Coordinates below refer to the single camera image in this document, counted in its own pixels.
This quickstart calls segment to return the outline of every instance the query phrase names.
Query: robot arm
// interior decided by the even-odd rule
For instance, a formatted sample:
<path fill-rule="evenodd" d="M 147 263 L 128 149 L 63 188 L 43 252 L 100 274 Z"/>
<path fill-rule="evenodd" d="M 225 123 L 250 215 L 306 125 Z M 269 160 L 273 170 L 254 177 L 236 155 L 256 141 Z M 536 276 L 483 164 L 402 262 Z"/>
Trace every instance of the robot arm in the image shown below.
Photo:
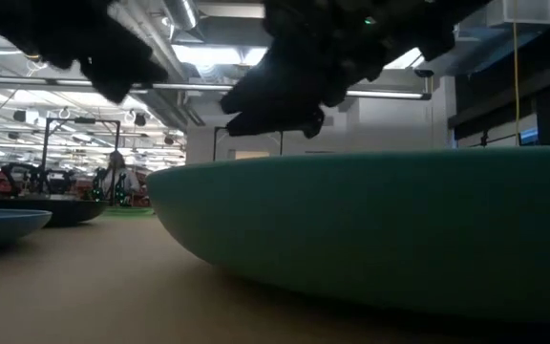
<path fill-rule="evenodd" d="M 273 43 L 263 61 L 221 102 L 237 115 L 231 136 L 301 130 L 316 136 L 320 105 L 375 80 L 412 48 L 430 61 L 455 45 L 454 25 L 490 0 L 264 0 Z"/>

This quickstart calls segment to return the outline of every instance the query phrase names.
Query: teal bowl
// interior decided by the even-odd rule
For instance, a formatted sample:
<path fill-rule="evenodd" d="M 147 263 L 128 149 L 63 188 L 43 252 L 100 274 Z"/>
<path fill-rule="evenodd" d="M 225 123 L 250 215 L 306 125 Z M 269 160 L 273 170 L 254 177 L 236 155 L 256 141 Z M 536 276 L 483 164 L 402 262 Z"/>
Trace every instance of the teal bowl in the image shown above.
<path fill-rule="evenodd" d="M 226 161 L 148 177 L 204 261 L 386 309 L 550 322 L 550 148 Z"/>

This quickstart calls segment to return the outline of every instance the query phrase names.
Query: table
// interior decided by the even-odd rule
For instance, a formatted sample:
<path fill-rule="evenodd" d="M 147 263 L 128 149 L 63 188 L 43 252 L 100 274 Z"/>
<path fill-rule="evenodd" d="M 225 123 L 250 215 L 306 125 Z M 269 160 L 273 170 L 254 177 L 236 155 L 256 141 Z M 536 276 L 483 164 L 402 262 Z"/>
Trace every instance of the table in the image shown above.
<path fill-rule="evenodd" d="M 43 229 L 0 251 L 0 343 L 422 344 L 550 338 L 535 327 L 505 326 L 507 334 L 488 329 L 244 281 L 185 251 L 153 217 Z"/>

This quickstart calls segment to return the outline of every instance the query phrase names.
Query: dark bowl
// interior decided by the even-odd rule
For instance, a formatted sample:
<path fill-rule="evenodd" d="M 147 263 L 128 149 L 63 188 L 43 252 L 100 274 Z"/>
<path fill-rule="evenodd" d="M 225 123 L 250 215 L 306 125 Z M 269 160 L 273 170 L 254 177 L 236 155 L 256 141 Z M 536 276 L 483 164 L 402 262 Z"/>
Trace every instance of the dark bowl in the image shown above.
<path fill-rule="evenodd" d="M 73 226 L 90 221 L 101 215 L 107 205 L 92 201 L 0 199 L 0 209 L 50 211 L 53 216 L 47 226 Z"/>

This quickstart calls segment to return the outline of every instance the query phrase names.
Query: pipe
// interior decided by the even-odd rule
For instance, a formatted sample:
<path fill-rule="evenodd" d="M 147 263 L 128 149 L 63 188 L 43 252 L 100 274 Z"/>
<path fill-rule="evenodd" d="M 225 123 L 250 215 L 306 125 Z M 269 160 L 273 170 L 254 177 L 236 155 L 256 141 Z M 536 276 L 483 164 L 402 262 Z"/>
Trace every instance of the pipe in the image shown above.
<path fill-rule="evenodd" d="M 0 76 L 0 88 L 23 87 L 33 90 L 57 90 L 60 88 L 92 88 L 91 81 L 78 79 L 51 79 L 39 77 L 8 77 Z M 226 84 L 188 84 L 188 83 L 157 83 L 146 87 L 135 85 L 131 93 L 142 94 L 146 90 L 171 90 L 171 91 L 203 91 L 203 92 L 227 92 L 235 85 Z M 406 100 L 430 100 L 430 93 L 409 93 L 387 90 L 348 90 L 348 97 L 406 99 Z"/>
<path fill-rule="evenodd" d="M 165 15 L 177 29 L 189 31 L 199 24 L 199 9 L 193 0 L 163 0 Z"/>

